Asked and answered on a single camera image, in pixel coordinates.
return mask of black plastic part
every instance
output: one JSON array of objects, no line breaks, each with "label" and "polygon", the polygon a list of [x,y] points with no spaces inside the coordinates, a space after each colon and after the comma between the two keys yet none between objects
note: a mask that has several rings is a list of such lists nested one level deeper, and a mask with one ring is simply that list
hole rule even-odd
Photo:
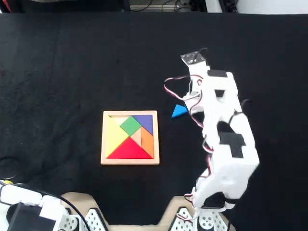
[{"label": "black plastic part", "polygon": [[222,192],[217,192],[208,197],[201,208],[221,209],[225,206],[225,195]]},{"label": "black plastic part", "polygon": [[105,224],[105,222],[104,222],[104,219],[103,219],[103,217],[102,217],[102,215],[101,215],[100,210],[99,210],[98,208],[90,208],[90,209],[94,209],[94,210],[97,212],[97,214],[98,214],[98,216],[100,217],[100,220],[101,220],[101,222],[102,222],[102,224],[103,224],[105,230],[108,231],[107,226],[106,226],[106,224]]},{"label": "black plastic part", "polygon": [[222,97],[225,93],[225,90],[215,90],[216,97]]},{"label": "black plastic part", "polygon": [[19,203],[14,211],[8,231],[52,231],[55,221],[39,216],[42,208]]},{"label": "black plastic part", "polygon": [[242,146],[245,146],[243,136],[232,132],[220,132],[220,144],[228,144],[233,158],[243,158]]},{"label": "black plastic part", "polygon": [[211,77],[228,77],[227,72],[222,70],[208,70],[207,75]]}]

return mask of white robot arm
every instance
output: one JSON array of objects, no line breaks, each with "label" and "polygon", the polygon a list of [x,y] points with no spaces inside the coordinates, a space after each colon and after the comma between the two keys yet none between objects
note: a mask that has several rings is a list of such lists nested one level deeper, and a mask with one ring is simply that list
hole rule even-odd
[{"label": "white robot arm", "polygon": [[[208,155],[208,168],[188,196],[197,214],[202,210],[221,212],[234,207],[259,164],[255,140],[242,112],[233,74],[210,69],[198,51],[181,58],[191,78],[191,90],[182,100],[202,128],[203,148]],[[198,112],[204,113],[203,122],[194,118]],[[218,131],[220,121],[229,124],[233,132]]]}]

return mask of orange triangle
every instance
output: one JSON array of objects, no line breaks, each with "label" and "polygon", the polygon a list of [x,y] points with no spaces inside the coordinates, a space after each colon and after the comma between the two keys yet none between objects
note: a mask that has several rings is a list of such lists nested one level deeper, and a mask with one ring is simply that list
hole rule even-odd
[{"label": "orange triangle", "polygon": [[152,159],[131,137],[123,141],[108,159]]}]

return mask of cable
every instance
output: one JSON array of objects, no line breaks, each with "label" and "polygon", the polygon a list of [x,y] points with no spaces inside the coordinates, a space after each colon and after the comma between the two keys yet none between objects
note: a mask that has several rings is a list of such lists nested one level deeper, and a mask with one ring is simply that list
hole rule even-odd
[{"label": "cable", "polygon": [[197,56],[198,56],[198,54],[200,54],[200,52],[202,52],[202,51],[206,51],[207,50],[207,48],[206,47],[202,47],[200,50],[198,50],[197,51],[197,53],[193,56],[193,63],[195,63],[196,61],[197,61]]},{"label": "cable", "polygon": [[227,231],[230,231],[230,227],[231,227],[231,222],[229,221]]},{"label": "cable", "polygon": [[153,3],[153,0],[150,0],[149,4],[148,4],[146,7],[142,8],[142,9],[139,9],[139,10],[132,10],[132,9],[131,9],[130,11],[133,11],[133,12],[144,11],[145,9],[149,8],[149,6],[151,6],[152,3]]},{"label": "cable", "polygon": [[199,94],[197,94],[197,95],[194,95],[194,96],[192,96],[192,97],[182,98],[182,97],[178,96],[176,93],[174,93],[173,91],[169,90],[169,89],[166,87],[166,82],[168,82],[168,81],[170,81],[170,80],[180,80],[180,79],[187,78],[187,77],[191,77],[191,76],[196,76],[196,77],[198,77],[198,78],[203,79],[203,77],[201,77],[200,75],[186,75],[186,76],[179,76],[179,77],[170,77],[170,78],[167,78],[167,79],[165,79],[165,81],[164,81],[164,88],[165,88],[166,92],[168,92],[170,95],[176,97],[177,99],[183,100],[183,101],[184,101],[184,100],[193,99],[193,98],[199,96]]},{"label": "cable", "polygon": [[175,1],[173,11],[176,11],[178,2],[180,2],[180,0],[176,0]]},{"label": "cable", "polygon": [[163,10],[164,5],[166,5],[167,3],[172,2],[172,1],[174,1],[174,0],[168,0],[168,1],[165,1],[165,2],[162,4],[162,12],[164,11],[164,10]]},{"label": "cable", "polygon": [[178,11],[181,10],[181,9],[189,9],[189,10],[191,10],[191,8],[189,8],[189,7],[179,7],[179,8],[177,8],[175,11],[178,12]]},{"label": "cable", "polygon": [[203,143],[202,143],[203,149],[204,149],[206,152],[208,152],[208,153],[210,153],[210,154],[213,154],[214,150],[211,149],[211,148],[209,148],[209,146],[207,145],[205,139],[206,139],[206,137],[204,138]]},{"label": "cable", "polygon": [[198,102],[195,103],[195,104],[189,109],[189,115],[191,116],[191,118],[193,119],[193,121],[196,122],[196,124],[197,124],[199,127],[203,128],[203,124],[202,124],[200,121],[198,121],[195,117],[193,117],[193,115],[192,115],[192,109],[193,109],[198,103],[200,103],[201,99],[202,99],[202,91],[200,91],[200,99],[198,100]]},{"label": "cable", "polygon": [[244,99],[242,102],[241,102],[241,109],[243,110],[244,106],[246,103],[251,103],[251,100],[250,99]]},{"label": "cable", "polygon": [[187,199],[187,197],[192,197],[193,195],[192,194],[184,194],[184,199],[186,200],[186,201],[188,201],[188,202],[190,202],[190,203],[193,203],[192,202],[192,200],[190,200],[190,199]]},{"label": "cable", "polygon": [[207,155],[206,156],[206,163],[207,163],[207,168],[208,168],[208,175],[207,176],[199,176],[199,178],[207,178],[207,177],[209,177],[211,174],[212,174],[212,170],[211,170],[211,166],[210,166],[210,156],[209,155]]},{"label": "cable", "polygon": [[11,179],[15,178],[16,176],[18,176],[18,169],[22,168],[21,161],[17,157],[15,157],[15,156],[0,157],[0,163],[3,162],[3,161],[7,161],[7,160],[11,160],[11,161],[13,161],[13,163],[17,164],[16,172],[13,173],[11,176],[7,176],[7,177],[0,176],[0,180],[11,180]]}]

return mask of wooden frame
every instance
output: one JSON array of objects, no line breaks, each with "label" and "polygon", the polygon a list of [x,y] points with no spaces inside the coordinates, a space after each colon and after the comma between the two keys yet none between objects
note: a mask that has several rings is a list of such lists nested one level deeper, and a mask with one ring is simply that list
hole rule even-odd
[{"label": "wooden frame", "polygon": [[[153,159],[108,159],[105,157],[105,136],[107,116],[135,116],[152,115],[153,116],[153,138],[154,138],[154,158]],[[158,165],[159,164],[159,142],[158,142],[158,122],[157,111],[104,111],[103,112],[103,131],[102,131],[102,165]]]}]

